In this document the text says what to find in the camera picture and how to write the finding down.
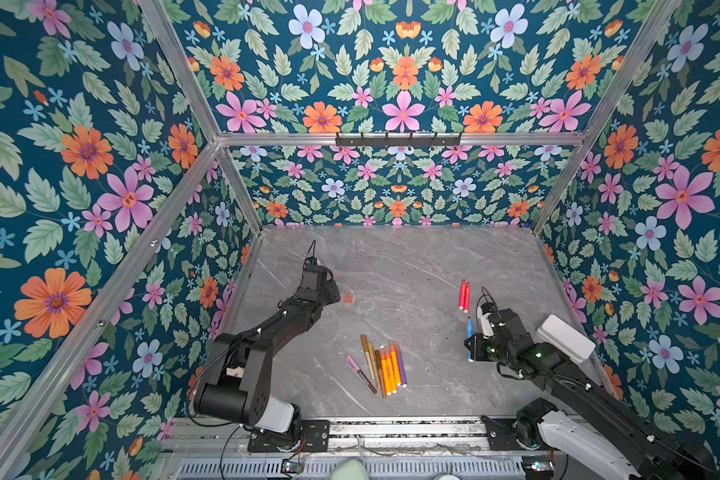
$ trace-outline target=diagonal metal bar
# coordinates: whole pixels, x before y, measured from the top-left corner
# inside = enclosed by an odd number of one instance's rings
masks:
[[[653,4],[646,20],[640,27],[637,35],[635,35],[630,49],[626,52],[621,68],[619,68],[619,71],[614,75],[614,80],[608,86],[608,89],[603,95],[603,99],[597,104],[595,112],[586,125],[584,142],[571,154],[570,158],[568,158],[563,171],[560,172],[560,176],[557,178],[557,181],[555,181],[549,195],[544,199],[544,206],[541,207],[541,212],[539,212],[539,215],[534,221],[534,233],[541,233],[552,212],[560,202],[560,199],[563,198],[568,186],[576,177],[576,172],[579,171],[581,162],[584,161],[588,153],[592,151],[592,147],[600,136],[600,132],[602,132],[608,124],[608,120],[610,120],[611,115],[614,114],[616,106],[635,79],[637,71],[640,70],[640,67],[648,57],[648,53],[650,53],[656,40],[658,40],[662,30],[666,28],[670,17],[674,11],[680,7],[681,3],[682,0],[656,0],[656,3]]]
[[[256,212],[256,208],[253,206],[253,199],[248,193],[246,184],[242,181],[242,176],[237,167],[235,167],[235,162],[232,160],[229,148],[222,148],[219,152],[219,166],[221,167],[221,171],[224,172],[224,176],[230,182],[232,194],[237,200],[237,204],[240,206],[240,210],[242,210],[242,216],[246,218],[251,232],[259,236],[262,231],[262,221]]]
[[[176,30],[173,28],[173,23],[168,17],[163,1],[141,0],[139,5],[141,5],[141,10],[152,27],[157,42],[163,49],[168,65],[173,70],[184,97],[190,103],[190,108],[192,108],[202,132],[209,143],[213,142],[221,132],[219,124],[216,122],[216,117],[213,116],[211,106],[206,100],[200,84],[197,83],[197,77],[192,72],[190,63],[186,60],[184,47],[181,40],[179,40],[179,35],[176,34]]]
[[[154,254],[157,242],[163,239],[176,216],[186,206],[200,179],[216,159],[218,150],[216,144],[210,144],[200,152],[195,163],[184,173],[134,247],[125,255],[76,327],[24,395],[16,411],[3,425],[0,430],[0,480],[5,480],[13,471],[61,395],[67,391],[72,377],[83,365],[106,324],[144,270]]]
[[[242,145],[298,146],[298,145],[340,145],[355,147],[437,147],[449,145],[570,145],[584,144],[580,132],[531,132],[493,134],[432,134],[432,133],[384,133],[384,134],[255,134],[221,133],[218,137],[222,147]]]

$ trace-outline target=pink marker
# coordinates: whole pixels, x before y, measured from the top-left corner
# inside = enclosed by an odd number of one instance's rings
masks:
[[[360,365],[358,365],[357,362],[355,361],[355,359],[352,358],[352,355],[347,354],[347,363],[353,370],[355,370],[357,373],[360,374],[360,377],[362,377],[362,379],[365,381],[365,385],[367,385],[368,388],[371,389],[371,391],[375,395],[376,387],[374,387],[373,384],[371,383],[371,381],[368,380],[368,378],[365,376],[365,373],[363,373],[362,370],[360,370]]]

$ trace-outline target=metal beam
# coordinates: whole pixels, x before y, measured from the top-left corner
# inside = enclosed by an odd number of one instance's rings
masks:
[[[640,26],[637,35],[635,35],[630,49],[624,55],[624,62],[614,75],[614,80],[608,86],[602,100],[597,104],[595,112],[586,125],[584,142],[568,158],[563,171],[560,172],[560,176],[557,177],[549,195],[544,200],[544,206],[541,207],[541,212],[534,221],[534,233],[541,233],[560,199],[563,198],[568,186],[576,177],[581,163],[586,159],[588,153],[592,151],[600,132],[608,125],[608,120],[614,114],[616,106],[632,84],[659,35],[666,28],[670,17],[680,7],[681,3],[682,0],[656,0],[656,3],[653,4],[646,20]]]
[[[163,49],[168,65],[173,70],[184,97],[190,103],[190,108],[192,108],[202,132],[206,136],[208,143],[213,142],[221,129],[200,84],[197,82],[195,73],[190,68],[190,63],[186,60],[184,47],[181,40],[179,40],[179,35],[176,34],[176,30],[173,28],[163,1],[141,0],[139,5],[141,5],[141,10],[152,27],[152,33],[154,33],[157,42]]]
[[[242,210],[242,216],[246,218],[251,232],[259,236],[262,231],[262,221],[256,212],[256,208],[253,207],[253,199],[248,193],[245,182],[242,181],[240,171],[235,167],[235,162],[232,159],[229,148],[222,148],[219,155],[219,166],[221,167],[221,171],[224,172],[224,176],[230,182],[232,196],[237,200],[237,204],[240,206],[240,210]]]
[[[568,145],[578,147],[584,144],[584,135],[571,131],[494,133],[494,134],[432,134],[432,133],[384,133],[384,134],[255,134],[222,133],[218,137],[222,147],[243,145],[299,146],[299,145],[341,145],[353,147],[438,147],[444,145]]]
[[[155,245],[171,228],[200,179],[216,159],[217,151],[218,147],[212,144],[200,152],[195,163],[184,173],[134,247],[125,255],[86,313],[24,395],[16,411],[0,429],[0,480],[5,480],[13,471],[51,410],[69,388],[72,377],[88,358],[110,318],[154,254]]]

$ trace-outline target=floral wallpaper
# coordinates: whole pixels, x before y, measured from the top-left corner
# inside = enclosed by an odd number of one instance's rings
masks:
[[[543,237],[619,396],[720,474],[720,2],[686,7]]]
[[[204,144],[113,5],[0,0],[0,426]],[[12,478],[148,477],[249,236],[214,165]]]
[[[178,3],[166,10],[188,62],[219,124],[240,133],[580,130],[653,5]]]

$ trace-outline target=table surface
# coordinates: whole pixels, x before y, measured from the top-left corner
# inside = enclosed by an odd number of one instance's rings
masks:
[[[462,279],[470,308],[485,286],[529,332],[555,314],[576,323],[557,278],[530,230],[512,227],[319,227],[268,229],[240,308],[227,331],[276,312],[301,279],[307,249],[330,268],[342,298],[274,359],[271,394],[304,416],[513,416],[543,396],[531,382],[504,379],[493,363],[468,362],[467,314],[458,309]],[[368,374],[360,335],[378,348],[401,343],[408,388],[382,399],[349,368]],[[597,378],[594,363],[583,365]]]

